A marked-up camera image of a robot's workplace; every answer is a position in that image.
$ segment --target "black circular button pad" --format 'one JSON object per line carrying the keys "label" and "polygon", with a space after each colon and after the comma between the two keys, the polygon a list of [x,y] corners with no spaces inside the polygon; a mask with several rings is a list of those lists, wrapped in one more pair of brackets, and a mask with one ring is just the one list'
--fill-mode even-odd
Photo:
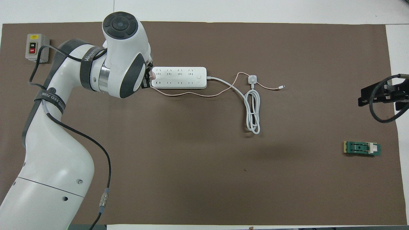
{"label": "black circular button pad", "polygon": [[126,12],[114,12],[108,15],[102,25],[105,33],[115,39],[130,38],[138,31],[136,18]]}

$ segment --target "round center button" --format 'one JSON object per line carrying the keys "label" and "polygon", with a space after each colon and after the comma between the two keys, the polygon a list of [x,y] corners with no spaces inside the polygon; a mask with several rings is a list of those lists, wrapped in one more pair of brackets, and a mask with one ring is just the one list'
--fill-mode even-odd
{"label": "round center button", "polygon": [[112,27],[114,27],[116,30],[125,30],[128,28],[128,25],[128,20],[123,16],[116,16],[114,20],[112,20]]}

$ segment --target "white cable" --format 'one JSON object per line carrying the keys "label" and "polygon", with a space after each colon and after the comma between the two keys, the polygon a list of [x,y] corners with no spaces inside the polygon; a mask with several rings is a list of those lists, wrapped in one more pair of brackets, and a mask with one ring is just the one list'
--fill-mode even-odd
{"label": "white cable", "polygon": [[[244,101],[244,106],[246,107],[246,125],[247,129],[254,134],[259,134],[260,133],[260,116],[259,116],[259,110],[260,110],[260,95],[258,94],[257,91],[255,91],[254,85],[252,85],[252,89],[249,90],[245,95],[243,95],[240,90],[238,90],[236,87],[231,85],[225,80],[222,80],[217,77],[210,77],[211,80],[217,80],[221,81],[224,84],[230,86],[232,89],[234,89],[236,92],[240,94],[240,96],[243,98]],[[248,97],[251,95],[251,102],[252,106],[250,107]]]}

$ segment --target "black velcro strap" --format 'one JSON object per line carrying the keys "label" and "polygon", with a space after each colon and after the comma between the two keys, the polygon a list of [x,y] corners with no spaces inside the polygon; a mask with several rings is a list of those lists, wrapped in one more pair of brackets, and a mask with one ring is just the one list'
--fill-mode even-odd
{"label": "black velcro strap", "polygon": [[60,111],[61,114],[65,110],[65,102],[61,99],[60,96],[57,94],[50,92],[48,90],[41,89],[38,93],[34,101],[36,100],[45,100],[48,101],[49,103],[55,105]]}
{"label": "black velcro strap", "polygon": [[91,79],[90,79],[92,61],[94,60],[94,57],[102,50],[103,50],[102,47],[98,47],[98,46],[91,47],[91,49],[89,49],[85,53],[84,57],[82,57],[81,67],[79,70],[79,77],[81,80],[81,85],[88,90],[95,91],[91,87]]}

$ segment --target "green electronic component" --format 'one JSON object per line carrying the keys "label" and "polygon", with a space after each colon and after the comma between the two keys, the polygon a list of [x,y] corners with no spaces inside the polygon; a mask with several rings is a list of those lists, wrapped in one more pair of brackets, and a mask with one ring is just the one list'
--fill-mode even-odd
{"label": "green electronic component", "polygon": [[344,153],[381,155],[381,145],[372,142],[344,141]]}

